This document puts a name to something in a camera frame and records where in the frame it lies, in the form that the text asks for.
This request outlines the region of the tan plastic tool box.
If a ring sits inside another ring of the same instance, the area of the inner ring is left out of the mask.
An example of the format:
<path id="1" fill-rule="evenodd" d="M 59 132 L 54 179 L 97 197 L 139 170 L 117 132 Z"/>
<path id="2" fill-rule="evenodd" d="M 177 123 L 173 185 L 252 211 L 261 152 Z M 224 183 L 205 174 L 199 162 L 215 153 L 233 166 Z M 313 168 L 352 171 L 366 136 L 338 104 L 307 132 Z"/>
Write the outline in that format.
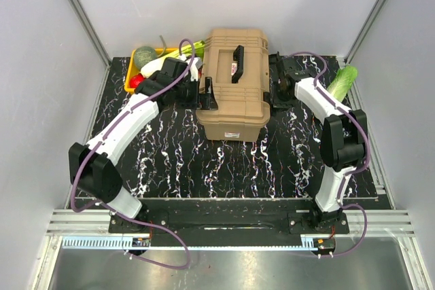
<path id="1" fill-rule="evenodd" d="M 268 39 L 260 29 L 213 29 L 205 40 L 200 90 L 213 80 L 217 110 L 197 110 L 211 141 L 255 142 L 271 117 Z"/>

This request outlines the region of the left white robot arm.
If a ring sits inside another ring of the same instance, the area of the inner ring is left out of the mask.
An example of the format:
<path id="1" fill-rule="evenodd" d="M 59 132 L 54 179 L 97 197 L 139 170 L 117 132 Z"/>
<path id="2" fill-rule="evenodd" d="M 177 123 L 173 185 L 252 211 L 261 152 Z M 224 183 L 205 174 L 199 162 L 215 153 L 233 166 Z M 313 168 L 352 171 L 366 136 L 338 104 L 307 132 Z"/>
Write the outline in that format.
<path id="1" fill-rule="evenodd" d="M 147 215 L 139 199 L 123 186 L 116 165 L 125 149 L 139 132 L 160 112 L 175 103 L 186 109 L 214 110 L 212 80 L 208 90 L 200 91 L 203 62 L 197 56 L 168 57 L 135 88 L 119 114 L 86 144 L 74 143 L 69 149 L 71 184 L 115 212 L 124 215 L 124 225 L 140 232 Z"/>

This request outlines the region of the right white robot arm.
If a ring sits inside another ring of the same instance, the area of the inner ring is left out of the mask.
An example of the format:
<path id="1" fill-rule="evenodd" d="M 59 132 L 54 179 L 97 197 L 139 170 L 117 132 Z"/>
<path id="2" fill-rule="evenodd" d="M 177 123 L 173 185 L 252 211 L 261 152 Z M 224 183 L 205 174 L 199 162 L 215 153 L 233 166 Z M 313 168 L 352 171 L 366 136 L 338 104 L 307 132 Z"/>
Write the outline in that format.
<path id="1" fill-rule="evenodd" d="M 301 102 L 321 124 L 320 154 L 325 168 L 320 189 L 302 224 L 319 233 L 326 232 L 344 217 L 343 192 L 351 175 L 368 166 L 366 114 L 345 106 L 322 86 L 319 79 L 326 66 L 316 73 L 299 68 L 294 56 L 280 53 L 269 55 L 268 65 L 271 111 L 285 111 Z"/>

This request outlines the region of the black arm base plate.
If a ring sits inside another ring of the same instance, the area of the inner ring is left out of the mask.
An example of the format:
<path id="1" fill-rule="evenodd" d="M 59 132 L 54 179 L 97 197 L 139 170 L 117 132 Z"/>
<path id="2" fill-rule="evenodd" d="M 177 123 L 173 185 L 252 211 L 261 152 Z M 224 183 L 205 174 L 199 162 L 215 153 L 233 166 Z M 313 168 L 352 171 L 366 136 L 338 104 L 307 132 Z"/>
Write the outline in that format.
<path id="1" fill-rule="evenodd" d="M 142 221 L 158 225 L 150 229 L 127 222 L 118 216 L 109 222 L 111 234 L 151 234 L 154 247 L 178 246 L 169 228 L 190 249 L 195 247 L 290 247 L 302 243 L 301 236 L 318 238 L 348 235 L 349 225 L 344 214 L 333 228 L 316 231 L 302 224 L 311 208 L 306 199 L 145 199 Z"/>

